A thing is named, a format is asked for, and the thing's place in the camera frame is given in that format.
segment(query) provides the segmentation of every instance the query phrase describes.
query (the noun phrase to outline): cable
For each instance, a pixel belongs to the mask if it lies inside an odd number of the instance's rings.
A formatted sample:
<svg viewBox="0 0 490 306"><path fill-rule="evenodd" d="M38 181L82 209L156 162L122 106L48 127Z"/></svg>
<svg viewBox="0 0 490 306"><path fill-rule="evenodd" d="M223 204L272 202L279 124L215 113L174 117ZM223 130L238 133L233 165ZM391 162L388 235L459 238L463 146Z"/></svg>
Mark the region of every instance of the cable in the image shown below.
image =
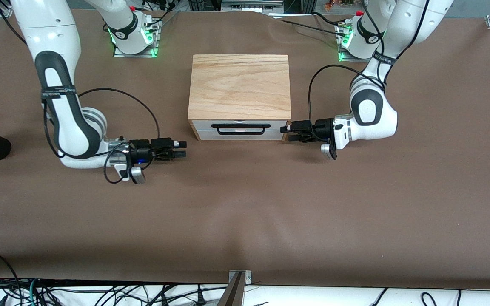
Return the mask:
<svg viewBox="0 0 490 306"><path fill-rule="evenodd" d="M226 289L226 287L214 287L214 288L206 288L206 289L202 289L202 292L206 292L206 291L212 291L212 290L223 290L223 289ZM182 294L182 295L177 295L177 296L172 296L172 297L168 297L168 303L171 303L175 300L178 300L180 298L184 298L186 296L189 296L189 295L193 295L195 293L197 293L198 290L196 291L192 291L192 292L189 292L187 294Z"/></svg>
<svg viewBox="0 0 490 306"><path fill-rule="evenodd" d="M18 32L12 27L12 25L10 25L10 23L7 20L7 18L5 17L5 14L3 13L3 10L1 9L1 7L0 7L0 15L3 18L3 20L5 21L5 23L7 24L7 26L9 27L9 29L14 33L14 35L16 35L16 37L18 37L24 43L24 45L27 45L25 39L23 37L21 37L20 34L18 34Z"/></svg>
<svg viewBox="0 0 490 306"><path fill-rule="evenodd" d="M290 23L291 25L297 25L297 26L301 26L301 27L306 27L306 28L309 28L309 29L313 29L313 30L317 30L317 31L322 31L322 32L325 32L325 33L330 33L330 34L333 34L333 35L336 35L336 36L345 36L344 33L336 33L334 31L329 31L329 30L325 30L325 29L320 29L320 28L315 28L315 27L311 27L311 26L307 26L307 25L302 25L301 23L295 23L294 21L288 21L288 20L281 20L283 21L284 23Z"/></svg>
<svg viewBox="0 0 490 306"><path fill-rule="evenodd" d="M35 279L31 281L29 284L29 302L31 302L32 306L35 306L35 301L33 300L33 284L35 283Z"/></svg>
<svg viewBox="0 0 490 306"><path fill-rule="evenodd" d="M151 159L150 161L148 161L148 164L146 164L146 166L142 167L141 170L145 170L146 168L150 167L150 164L152 164L152 161L154 159Z"/></svg>
<svg viewBox="0 0 490 306"><path fill-rule="evenodd" d="M162 21L164 19L164 17L169 13L171 12L171 10L167 11L164 13L164 15L162 15L162 17L160 17L158 20L156 20L155 22L153 23L147 23L147 26L150 27L151 25L155 25L156 23L159 23L160 21Z"/></svg>
<svg viewBox="0 0 490 306"><path fill-rule="evenodd" d="M9 270L12 273L12 276L14 277L14 281L16 282L16 286L18 288L19 295L20 295L20 305L22 306L23 305L23 299L22 299L22 294L21 294L21 290L20 290L20 282L19 282L18 276L16 275L16 272L14 271L14 269L12 268L12 266L10 265L10 263L5 259L5 257L3 257L3 256L0 255L0 259L9 268Z"/></svg>
<svg viewBox="0 0 490 306"><path fill-rule="evenodd" d="M368 8L366 8L367 5L364 4L362 7L364 8L366 15L368 16L368 18L372 22L373 27L376 29L377 37L379 37L379 43L381 44L381 55L385 55L385 42L383 41L383 37L381 36L381 31L379 30L379 27L377 27L376 22L373 20L372 15L370 15ZM379 62L379 64L377 64L377 79L379 79L379 81L385 83L385 81L387 80L387 76L385 75L385 79L383 81L381 80L381 77L379 76L379 67L381 67L381 62Z"/></svg>
<svg viewBox="0 0 490 306"><path fill-rule="evenodd" d="M379 301L381 300L381 298L383 297L385 292L387 292L387 290L389 290L389 288L385 288L385 289L383 289L383 291L381 291L381 293L377 297L377 300L374 302L374 304L372 304L372 306L377 306L379 304Z"/></svg>
<svg viewBox="0 0 490 306"><path fill-rule="evenodd" d="M379 84L377 83L376 81L374 81L371 77L365 75L364 73L358 71L358 70L355 70L351 67L347 67L347 66L343 66L343 65L338 65L338 64L330 64L330 65L326 65L324 66L323 68L320 68L319 70L317 70L317 72L315 72L315 74L313 75L313 77L311 78L311 82L309 82L309 88L308 88L308 113L309 113L309 128L311 129L311 134L313 134L313 136L318 140L318 141L322 141L322 142L325 142L326 140L325 139L321 139L319 138L316 134L315 134L315 131L313 130L313 122L311 121L311 86L313 85L313 81L315 80L315 77L321 73L321 71L325 70L326 68L330 68L330 67L338 67L338 68L344 68L344 69L347 69L349 71L352 71L354 73L356 73L357 75L360 75L362 77L365 77L367 80L369 80L370 82L372 82L373 84L377 85L380 89L382 89L383 91L385 90L385 86L383 86L383 84Z"/></svg>
<svg viewBox="0 0 490 306"><path fill-rule="evenodd" d="M153 10L153 9L152 9L152 6L150 6L150 2L148 2L148 1L144 1L144 2L143 2L143 5L145 5L145 3L146 3L146 5L148 5L148 8L150 8L150 10Z"/></svg>
<svg viewBox="0 0 490 306"><path fill-rule="evenodd" d="M117 151L118 147L120 147L121 145L126 144L126 143L130 143L130 142L119 143L111 151L109 151L109 154L107 154L107 158L105 158L105 163L103 163L103 176L105 177L105 180L107 182L109 182L110 184L118 184L118 183L122 182L122 180L124 179L124 176L121 176L120 179L117 181L109 180L109 177L107 176L107 162L109 161L109 157L111 157L111 154L113 154L113 153L122 153L126 157L126 154L123 151Z"/></svg>
<svg viewBox="0 0 490 306"><path fill-rule="evenodd" d="M172 284L172 285L169 285L169 286L163 286L162 287L162 290L160 290L160 292L158 292L158 294L150 301L146 304L146 306L152 306L154 305L155 303L157 302L160 302L159 300L157 300L159 297L161 297L163 294L165 294L166 292L168 292L169 290L171 290L172 288L175 288L177 285L176 284Z"/></svg>
<svg viewBox="0 0 490 306"><path fill-rule="evenodd" d="M59 159L62 159L62 158L64 158L65 154L62 154L62 155L58 154L58 151L56 151L56 148L52 144L52 139L50 139L50 134L48 133L48 126L46 123L46 120L47 120L46 109L48 106L46 104L46 99L42 99L41 104L43 105L43 128L45 129L46 141L48 142L48 145L49 145L50 149L52 150L52 153L54 153L54 155L56 155L56 157L58 157Z"/></svg>
<svg viewBox="0 0 490 306"><path fill-rule="evenodd" d="M345 19L338 20L338 21L330 21L330 20L326 19L326 17L324 17L324 16L323 16L321 13L319 13L319 12L312 12L310 15L316 15L316 16L319 16L319 17L321 17L321 19L323 19L323 20L325 21L325 23L329 23L330 25L333 25L333 26L334 26L334 25L336 26L336 25L338 25L338 23L342 23L342 22L344 22L344 21L347 19L347 18L345 18Z"/></svg>
<svg viewBox="0 0 490 306"><path fill-rule="evenodd" d="M430 295L428 292L423 292L423 293L421 294L421 301L422 301L422 304L423 304L424 306L428 306L428 305L426 304L426 302L424 301L424 296L428 296L428 297L430 298L430 300L432 301L433 306L438 306L438 305L436 304L436 301L434 300L434 298L433 298L433 297L432 297L432 296L431 296L431 295Z"/></svg>
<svg viewBox="0 0 490 306"><path fill-rule="evenodd" d="M136 100L139 104L141 104L148 111L150 116L153 118L154 123L156 124L157 138L160 138L160 126L158 125L158 120L156 119L156 116L154 116L154 113L150 110L150 108L148 108L148 106L146 106L146 104L143 103L140 99L134 97L133 95L130 95L129 93L126 93L126 91L121 91L120 89L114 89L114 88L105 88L105 87L89 89L89 90L85 91L84 93L80 93L78 95L78 97L82 97L83 95L86 95L86 94L91 93L93 91L116 91L117 93L127 95L128 97Z"/></svg>
<svg viewBox="0 0 490 306"><path fill-rule="evenodd" d="M98 304L99 302L101 302L101 299L103 299L103 297L104 297L106 294L109 294L109 292L113 291L115 288L116 288L116 286L113 286L111 289L109 289L109 290L105 291L105 293L103 293L103 295L102 295L102 296L100 296L100 298L99 298L99 299L97 299L97 302L94 304L94 306L97 306L97 304Z"/></svg>
<svg viewBox="0 0 490 306"><path fill-rule="evenodd" d="M5 2L3 2L2 0L0 0L0 3L5 6L6 9L9 9L9 7L5 4Z"/></svg>
<svg viewBox="0 0 490 306"><path fill-rule="evenodd" d="M424 21L424 16L426 15L426 12L428 11L428 4L429 3L430 3L430 0L426 0L426 3L424 4L424 10L422 10L421 19L419 20L419 25L417 26L416 33L413 36L413 39L410 42L410 44L406 48L404 48L404 50L402 50L402 52L400 52L400 54L398 54L398 56L396 58L397 60L400 59L402 54L404 54L404 52L406 52L415 43L415 40L417 39L417 36L419 35L419 32L421 30L422 22Z"/></svg>

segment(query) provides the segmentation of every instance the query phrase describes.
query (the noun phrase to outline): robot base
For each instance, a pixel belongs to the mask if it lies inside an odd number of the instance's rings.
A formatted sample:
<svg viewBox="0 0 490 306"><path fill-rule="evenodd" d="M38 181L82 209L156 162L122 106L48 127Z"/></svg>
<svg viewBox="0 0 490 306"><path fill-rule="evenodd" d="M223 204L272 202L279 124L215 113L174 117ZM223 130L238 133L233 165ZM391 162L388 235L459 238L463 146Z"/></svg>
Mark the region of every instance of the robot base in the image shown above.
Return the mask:
<svg viewBox="0 0 490 306"><path fill-rule="evenodd" d="M350 54L344 47L344 44L349 43L353 38L354 33L352 30L352 25L350 19L339 23L334 26L336 33L344 33L346 37L336 36L336 43L338 44L338 60L340 62L369 62L369 58L356 58Z"/></svg>
<svg viewBox="0 0 490 306"><path fill-rule="evenodd" d="M113 57L138 57L138 58L154 58L158 56L158 46L160 45L160 33L162 30L162 21L158 21L149 28L152 33L145 33L146 39L151 40L152 44L148 45L142 52L138 54L125 54L117 46L114 45Z"/></svg>

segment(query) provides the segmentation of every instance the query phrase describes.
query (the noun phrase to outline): black cable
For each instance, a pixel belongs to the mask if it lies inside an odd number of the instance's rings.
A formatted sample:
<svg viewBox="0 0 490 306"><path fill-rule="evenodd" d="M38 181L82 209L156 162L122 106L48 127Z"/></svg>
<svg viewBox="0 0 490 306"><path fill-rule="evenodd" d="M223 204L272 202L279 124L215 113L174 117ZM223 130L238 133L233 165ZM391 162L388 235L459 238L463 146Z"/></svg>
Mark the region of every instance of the black cable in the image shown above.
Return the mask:
<svg viewBox="0 0 490 306"><path fill-rule="evenodd" d="M148 164L146 164L146 166L142 167L141 170L145 170L146 168L150 167L150 164L152 164L152 161L154 159L150 159L150 161L148 161Z"/></svg>
<svg viewBox="0 0 490 306"><path fill-rule="evenodd" d="M148 5L148 7L150 8L150 10L153 10L153 9L152 9L152 6L150 6L150 2L148 2L148 1L144 1L144 2L143 2L143 5L144 5L145 3L146 3L146 5Z"/></svg>
<svg viewBox="0 0 490 306"><path fill-rule="evenodd" d="M343 65L338 65L338 64L330 64L330 65L326 65L324 66L323 68L320 68L319 70L317 70L317 72L315 72L315 74L313 75L313 77L311 78L311 82L309 82L309 89L308 89L308 113L309 113L309 128L311 129L311 133L313 134L313 136L318 140L318 141L322 141L322 142L325 142L326 140L325 139L321 139L319 138L316 134L315 134L315 131L313 130L313 122L311 121L311 86L313 85L313 81L315 80L315 77L321 73L321 71L325 70L326 68L330 68L330 67L338 67L338 68L344 68L344 69L347 69L349 71L352 71L354 73L356 73L357 75L360 75L362 77L365 77L367 80L369 80L370 82L372 82L373 84L377 85L377 87L381 88L383 91L385 90L385 87L383 86L383 84L379 84L377 83L376 81L374 81L371 77L365 75L364 73L358 71L358 70L355 70L351 67L347 67L347 66L343 66Z"/></svg>
<svg viewBox="0 0 490 306"><path fill-rule="evenodd" d="M317 31L322 31L322 32L330 33L330 34L337 35L337 36L345 36L344 33L336 33L334 31L329 31L329 30L325 30L325 29L311 27L309 25L308 26L307 25L302 25L301 23L295 23L294 21L288 21L288 20L281 20L281 21L283 21L284 23L290 23L291 25L297 25L297 26L301 26L301 27L306 27L306 28L309 28L309 29L313 29L313 30L317 30Z"/></svg>
<svg viewBox="0 0 490 306"><path fill-rule="evenodd" d="M102 296L100 296L100 298L99 298L99 299L97 299L97 301L96 301L96 303L94 304L94 306L97 306L97 304L98 304L99 302L101 302L101 299L103 299L103 297L104 297L105 295L109 294L111 291L114 291L114 289L115 289L115 288L116 288L116 286L112 286L112 287L111 287L111 289L109 289L109 290L105 291L105 293L103 293L103 295L102 295Z"/></svg>
<svg viewBox="0 0 490 306"><path fill-rule="evenodd" d="M146 304L146 306L152 306L154 305L155 303L159 302L158 298L161 297L163 294L165 294L166 292L168 292L169 290L171 290L172 288L175 288L177 287L176 284L173 284L173 285L169 285L169 286L163 286L162 287L162 290L160 290L160 292L158 292L158 294L150 301L148 302L148 304Z"/></svg>
<svg viewBox="0 0 490 306"><path fill-rule="evenodd" d="M12 27L12 25L10 25L10 23L7 20L7 18L5 17L5 13L3 13L3 10L1 9L1 7L0 7L0 15L3 18L3 20L5 21L5 23L7 24L7 26L9 27L9 29L16 35L16 37L18 37L24 43L24 45L27 45L25 39L23 37L21 37L20 34L18 34L18 32Z"/></svg>
<svg viewBox="0 0 490 306"><path fill-rule="evenodd" d="M64 158L65 154L58 154L58 151L56 150L56 148L54 147L54 145L52 144L52 139L50 139L50 134L48 133L48 126L47 126L47 118L46 118L46 115L47 115L47 112L46 112L46 109L48 107L47 103L46 103L46 99L42 99L41 100L41 104L43 105L43 128L45 129L45 138L46 138L46 141L48 142L48 145L50 147L50 149L52 150L52 153L54 153L54 155L56 155L56 157L58 157L59 159L62 159Z"/></svg>
<svg viewBox="0 0 490 306"><path fill-rule="evenodd" d="M330 20L326 19L326 17L324 17L324 15L322 15L319 12L312 12L310 15L319 16L319 17L321 17L321 19L323 19L325 21L325 23L329 23L330 25L333 25L333 26L334 25L336 26L336 25L338 25L338 23L342 23L347 19L347 18L345 18L345 19L338 20L338 21L330 21Z"/></svg>
<svg viewBox="0 0 490 306"><path fill-rule="evenodd" d="M212 290L223 290L223 289L226 289L226 287L214 287L214 288L206 288L206 289L202 289L202 292L206 292L206 291L212 291ZM186 296L189 296L189 295L193 295L195 293L197 293L198 290L196 291L192 291L192 292L189 292L187 294L182 294L182 295L177 295L177 296L172 296L172 297L169 297L168 298L168 303L171 303L175 300L178 300L179 298L184 298Z"/></svg>
<svg viewBox="0 0 490 306"><path fill-rule="evenodd" d="M148 290L146 290L146 287L145 286L143 286L143 290L145 291L146 300L149 300L149 298L148 298Z"/></svg>
<svg viewBox="0 0 490 306"><path fill-rule="evenodd" d="M107 176L107 162L109 162L109 157L111 157L111 154L113 154L113 153L122 153L126 157L126 153L124 153L123 151L117 151L118 147L120 147L121 145L126 144L126 143L130 143L130 142L119 143L111 151L109 151L109 154L107 154L107 158L105 158L105 163L103 163L103 176L105 177L105 180L107 182L109 182L110 184L118 184L118 183L122 182L122 180L124 179L124 176L121 176L121 178L117 181L109 180L109 177Z"/></svg>
<svg viewBox="0 0 490 306"><path fill-rule="evenodd" d="M379 43L381 44L381 55L385 55L385 42L383 41L383 37L381 36L381 31L379 30L379 27L377 27L376 22L373 20L372 15L370 15L370 12L368 11L368 8L366 4L362 6L364 8L364 11L366 12L366 15L372 22L373 27L376 29L377 32L377 37L379 37ZM381 82L385 83L387 80L387 76L385 76L384 80L381 80L381 77L379 77L379 67L381 67L381 62L377 64L377 79L379 79Z"/></svg>
<svg viewBox="0 0 490 306"><path fill-rule="evenodd" d="M383 297L385 292L387 292L387 290L389 290L389 288L385 288L385 289L383 289L383 291L381 291L381 293L377 297L377 300L374 302L374 304L372 304L372 306L377 306L377 304L379 304L379 301L381 300L381 298Z"/></svg>
<svg viewBox="0 0 490 306"><path fill-rule="evenodd" d="M0 3L5 6L6 9L9 9L9 7L5 4L5 2L3 2L2 0L0 0Z"/></svg>
<svg viewBox="0 0 490 306"><path fill-rule="evenodd" d="M18 279L18 276L16 275L16 272L14 271L14 269L12 268L12 266L10 265L10 263L5 259L5 257L3 257L3 256L0 255L0 259L9 268L10 272L12 273L12 277L14 277L14 281L16 282L16 286L18 288L18 291L20 292L19 293L19 295L20 295L20 305L22 305L23 304L23 299L22 299L22 294L21 294L21 290L20 290L20 281Z"/></svg>
<svg viewBox="0 0 490 306"><path fill-rule="evenodd" d="M406 48L404 48L404 50L402 50L402 52L400 52L400 54L398 54L398 56L396 57L397 60L400 59L402 54L404 54L404 52L406 52L415 43L415 40L417 39L417 36L419 35L419 31L421 30L422 22L424 21L424 16L426 15L426 12L428 11L428 4L429 3L430 3L430 0L426 0L426 3L424 4L424 10L422 10L421 19L419 20L419 25L417 25L416 33L413 36L413 39L410 42L410 44Z"/></svg>
<svg viewBox="0 0 490 306"><path fill-rule="evenodd" d="M141 301L141 304L143 303L148 303L148 298L147 300L142 300L141 298L138 298L136 296L133 296L131 295L130 293L140 287L145 287L144 285L138 285L130 290L128 290L128 292L124 292L122 291L123 295L119 296L118 298L115 299L114 301L114 305L116 306L122 299L125 299L125 298L133 298L134 300L138 300L138 301Z"/></svg>
<svg viewBox="0 0 490 306"><path fill-rule="evenodd" d="M429 306L429 305L427 305L427 304L426 304L426 301L424 300L424 296L428 296L428 297L430 298L430 300L432 301L433 306L438 306L438 305L436 304L436 301L434 300L434 298L433 298L433 297L432 297L432 296L431 296L431 295L430 295L428 292L423 292L423 293L421 294L421 301L422 301L422 304L423 304L424 306Z"/></svg>
<svg viewBox="0 0 490 306"><path fill-rule="evenodd" d="M205 301L202 287L198 284L198 302L196 302L196 306L204 306L205 304L207 304L207 302Z"/></svg>
<svg viewBox="0 0 490 306"><path fill-rule="evenodd" d="M89 89L89 90L85 91L84 93L80 93L78 95L78 97L82 97L83 95L86 95L86 94L91 93L93 91L116 91L117 93L127 95L128 97L136 100L139 104L141 104L148 111L150 116L154 119L154 123L156 124L157 138L160 138L160 126L158 125L158 120L156 119L156 116L154 116L154 113L150 110L150 108L148 108L148 106L146 106L146 104L143 103L140 99L134 97L133 95L130 95L129 93L126 93L126 91L121 91L120 89L114 89L114 88L105 88L105 87Z"/></svg>

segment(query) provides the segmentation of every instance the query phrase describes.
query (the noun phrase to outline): wooden box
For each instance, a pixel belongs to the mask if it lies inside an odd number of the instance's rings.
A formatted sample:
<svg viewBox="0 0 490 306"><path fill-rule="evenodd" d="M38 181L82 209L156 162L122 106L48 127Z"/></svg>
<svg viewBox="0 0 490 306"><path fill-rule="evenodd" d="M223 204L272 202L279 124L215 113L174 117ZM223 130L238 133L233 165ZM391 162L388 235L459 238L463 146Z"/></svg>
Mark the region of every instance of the wooden box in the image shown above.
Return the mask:
<svg viewBox="0 0 490 306"><path fill-rule="evenodd" d="M286 55L197 54L188 120L201 141L280 141L291 119Z"/></svg>

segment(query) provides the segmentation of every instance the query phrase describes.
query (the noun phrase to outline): white floor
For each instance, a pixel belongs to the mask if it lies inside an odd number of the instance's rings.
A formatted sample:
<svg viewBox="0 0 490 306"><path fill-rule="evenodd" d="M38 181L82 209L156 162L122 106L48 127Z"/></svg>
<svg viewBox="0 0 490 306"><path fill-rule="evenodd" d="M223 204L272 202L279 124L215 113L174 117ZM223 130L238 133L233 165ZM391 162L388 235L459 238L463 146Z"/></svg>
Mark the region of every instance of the white floor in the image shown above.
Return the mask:
<svg viewBox="0 0 490 306"><path fill-rule="evenodd" d="M224 285L203 285L202 288L220 287ZM109 290L111 287L70 287L75 290ZM149 297L153 298L161 286L146 286ZM196 285L179 285L166 295L180 295L196 291ZM294 287L294 286L247 286L243 306L258 306L267 302L266 306L371 306L383 289L381 288L346 288L346 287ZM423 289L389 289L384 295L379 306L422 306L421 293L428 292L435 299L437 306L455 306L457 303L456 290L423 290ZM70 292L55 292L62 306L93 306L101 294L79 294ZM142 289L132 294L139 298L145 298ZM223 290L204 292L206 301L217 300L222 296ZM0 300L4 296L0 289ZM196 300L197 295L189 296ZM13 306L18 300L8 299L6 306ZM107 306L113 305L114 300L107 302ZM172 306L191 306L194 303L185 298L171 303ZM433 306L426 298L427 306ZM461 306L490 306L490 291L463 290ZM122 300L118 306L140 306L140 301L133 299Z"/></svg>

